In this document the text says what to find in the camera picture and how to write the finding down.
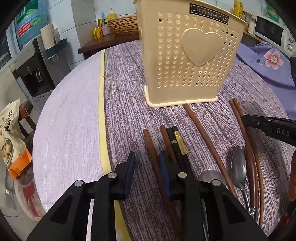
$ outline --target red label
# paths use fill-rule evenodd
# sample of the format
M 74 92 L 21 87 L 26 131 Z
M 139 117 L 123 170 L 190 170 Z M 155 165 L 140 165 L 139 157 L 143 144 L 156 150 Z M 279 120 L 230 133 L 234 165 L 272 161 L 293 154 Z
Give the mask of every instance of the red label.
M 31 27 L 30 22 L 26 22 L 19 30 L 18 30 L 18 35 L 19 37 L 21 37 L 23 35 L 24 32 L 26 32 L 27 30 L 29 30 Z

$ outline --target pink flower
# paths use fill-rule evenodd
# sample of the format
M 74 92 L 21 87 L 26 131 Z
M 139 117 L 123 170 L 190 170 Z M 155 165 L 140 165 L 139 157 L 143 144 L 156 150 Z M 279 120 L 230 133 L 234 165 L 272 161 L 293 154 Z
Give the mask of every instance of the pink flower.
M 274 51 L 273 53 L 268 51 L 264 55 L 264 57 L 267 59 L 264 63 L 269 68 L 272 67 L 273 69 L 278 69 L 279 66 L 283 66 L 284 64 L 283 60 L 280 58 L 281 55 L 278 51 Z

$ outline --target heart-shaped emblem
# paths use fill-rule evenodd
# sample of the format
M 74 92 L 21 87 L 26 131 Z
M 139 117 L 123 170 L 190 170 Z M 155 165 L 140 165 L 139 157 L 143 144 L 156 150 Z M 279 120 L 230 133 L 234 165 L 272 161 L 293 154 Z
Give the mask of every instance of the heart-shaped emblem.
M 198 28 L 186 29 L 182 35 L 181 44 L 187 57 L 196 66 L 209 62 L 223 47 L 219 34 L 205 33 Z

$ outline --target round table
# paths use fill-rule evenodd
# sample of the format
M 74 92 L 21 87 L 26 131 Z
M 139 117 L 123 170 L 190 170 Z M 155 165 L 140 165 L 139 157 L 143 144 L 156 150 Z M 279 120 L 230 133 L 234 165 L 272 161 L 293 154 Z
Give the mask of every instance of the round table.
M 163 207 L 142 130 L 148 128 L 159 152 L 164 149 L 160 125 L 177 125 L 196 176 L 218 167 L 182 106 L 158 109 L 147 106 L 140 41 L 106 49 L 104 55 L 103 91 L 110 164 L 114 170 L 116 164 L 127 160 L 130 150 L 137 158 L 130 197 L 121 202 L 126 225 L 132 240 L 173 240 L 172 226 Z M 103 175 L 98 125 L 100 66 L 101 52 L 76 67 L 52 92 L 40 115 L 33 142 L 33 167 L 37 191 L 46 211 L 75 180 L 87 183 Z M 235 60 L 218 101 L 190 105 L 228 171 L 234 146 L 244 145 L 228 103 L 231 98 L 238 100 L 246 114 L 287 118 L 282 104 L 263 80 Z M 252 132 L 263 171 L 263 230 L 269 234 L 285 211 L 294 150 L 258 130 Z M 243 203 L 238 189 L 237 193 Z

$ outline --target white microwave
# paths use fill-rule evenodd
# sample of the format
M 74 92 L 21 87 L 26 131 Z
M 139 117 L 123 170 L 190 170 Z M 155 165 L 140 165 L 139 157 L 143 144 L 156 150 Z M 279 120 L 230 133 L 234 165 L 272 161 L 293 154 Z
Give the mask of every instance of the white microwave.
M 278 48 L 288 57 L 296 56 L 296 43 L 288 29 L 277 22 L 257 16 L 254 34 Z

